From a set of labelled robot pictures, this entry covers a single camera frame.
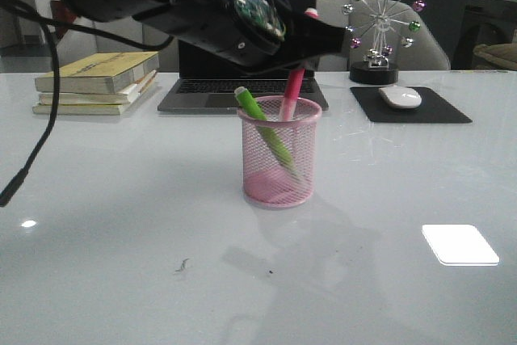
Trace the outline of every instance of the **black mouse pad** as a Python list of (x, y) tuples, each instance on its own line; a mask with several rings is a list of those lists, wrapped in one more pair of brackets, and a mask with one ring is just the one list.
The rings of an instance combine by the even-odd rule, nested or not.
[(376, 123), (472, 123), (432, 89), (414, 87), (422, 97), (419, 107), (391, 108), (380, 96), (378, 86), (353, 86), (350, 88), (370, 121)]

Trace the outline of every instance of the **white mouse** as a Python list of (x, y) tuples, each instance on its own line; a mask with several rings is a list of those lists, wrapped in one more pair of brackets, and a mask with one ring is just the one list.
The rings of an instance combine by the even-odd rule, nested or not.
[(384, 86), (379, 93), (386, 103), (393, 108), (416, 108), (422, 102), (422, 97), (413, 88), (406, 86)]

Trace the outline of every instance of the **laptop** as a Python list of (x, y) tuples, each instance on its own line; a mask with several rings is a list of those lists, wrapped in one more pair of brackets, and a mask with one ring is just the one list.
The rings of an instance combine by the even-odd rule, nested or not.
[[(316, 0), (289, 1), (292, 8), (299, 12), (316, 5)], [(237, 87), (244, 86), (253, 96), (259, 97), (282, 95), (287, 85), (287, 69), (249, 75), (182, 41), (179, 41), (178, 49), (179, 80), (158, 105), (159, 111), (181, 114), (234, 113), (237, 110), (237, 101), (233, 91)], [(300, 97), (315, 101), (323, 110), (329, 107), (312, 70), (305, 71)]]

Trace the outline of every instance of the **ferris wheel ornament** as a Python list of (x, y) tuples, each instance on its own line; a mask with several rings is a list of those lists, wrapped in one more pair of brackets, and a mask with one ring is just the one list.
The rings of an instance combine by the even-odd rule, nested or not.
[[(398, 17), (411, 9), (420, 12), (426, 7), (423, 0), (416, 0), (411, 4), (411, 8), (400, 11), (397, 4), (401, 1), (376, 0), (375, 5), (370, 6), (365, 0), (352, 0), (352, 3), (343, 5), (342, 13), (345, 16), (355, 12), (353, 2), (362, 2), (367, 7), (367, 12), (362, 13), (369, 18), (367, 23), (358, 27), (346, 26), (346, 29), (353, 35), (350, 42), (352, 50), (362, 48), (363, 37), (373, 32), (372, 47), (364, 54), (364, 60), (351, 64), (350, 79), (352, 81), (375, 85), (388, 85), (397, 82), (398, 67), (390, 61), (390, 57), (393, 55), (393, 46), (386, 40), (386, 33), (396, 33), (402, 49), (409, 48), (415, 42), (412, 35), (420, 30), (421, 24), (417, 20), (404, 22), (399, 20)], [(404, 25), (401, 29), (402, 33), (393, 28), (397, 24)]]

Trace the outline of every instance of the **gray chair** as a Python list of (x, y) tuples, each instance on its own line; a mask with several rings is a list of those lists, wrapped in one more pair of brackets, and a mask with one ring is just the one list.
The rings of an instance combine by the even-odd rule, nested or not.
[[(365, 2), (352, 0), (317, 0), (319, 19), (333, 26), (354, 27), (362, 26), (371, 21), (368, 16), (372, 10), (377, 10), (377, 0), (364, 0)], [(342, 12), (344, 4), (351, 3), (354, 10), (348, 16)], [(389, 57), (391, 62), (397, 64), (400, 70), (449, 70), (450, 61), (447, 54), (442, 50), (435, 37), (431, 34), (420, 15), (408, 4), (389, 0), (387, 7), (391, 15), (397, 14), (396, 19), (402, 22), (420, 22), (418, 32), (409, 32), (407, 26), (401, 23), (391, 23), (396, 32), (386, 32), (386, 40), (393, 46), (393, 54)], [(409, 48), (401, 46), (401, 36), (414, 38), (414, 43)], [(370, 30), (362, 37), (363, 43), (358, 48), (351, 48), (348, 64), (362, 61), (364, 54), (373, 45), (373, 30)], [(336, 56), (324, 56), (321, 58), (318, 70), (339, 71), (348, 69), (347, 61)]]
[[(168, 35), (152, 27), (145, 26), (131, 18), (119, 19), (109, 23), (93, 22), (86, 18), (78, 18), (76, 24), (95, 27), (106, 32), (120, 34), (136, 42), (145, 44), (159, 44)], [(60, 65), (66, 65), (81, 58), (90, 56), (94, 53), (114, 53), (114, 52), (135, 52), (137, 48), (121, 44), (107, 38), (92, 36), (83, 32), (68, 30), (57, 44), (57, 55)], [(160, 71), (177, 72), (179, 70), (178, 40), (160, 51)]]

